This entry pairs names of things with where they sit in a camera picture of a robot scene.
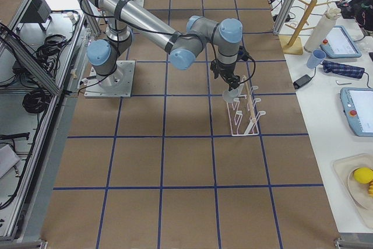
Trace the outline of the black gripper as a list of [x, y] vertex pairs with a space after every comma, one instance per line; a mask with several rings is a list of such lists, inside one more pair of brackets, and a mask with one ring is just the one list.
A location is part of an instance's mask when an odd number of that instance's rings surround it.
[[240, 77], [234, 74], [236, 63], [225, 64], [218, 59], [214, 59], [210, 64], [210, 70], [217, 79], [219, 76], [229, 85], [228, 90], [237, 89], [240, 85]]

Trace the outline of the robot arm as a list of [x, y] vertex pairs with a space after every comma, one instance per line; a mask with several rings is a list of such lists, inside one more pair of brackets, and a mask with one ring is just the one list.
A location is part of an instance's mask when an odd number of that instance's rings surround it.
[[211, 64], [215, 77], [222, 77], [230, 90], [239, 87], [241, 79], [234, 73], [242, 40], [242, 23], [239, 20], [228, 18], [216, 22], [203, 16], [191, 16], [186, 24], [186, 33], [182, 34], [135, 0], [88, 1], [115, 20], [138, 30], [162, 48], [177, 69], [188, 69], [206, 44], [212, 44], [218, 50]]

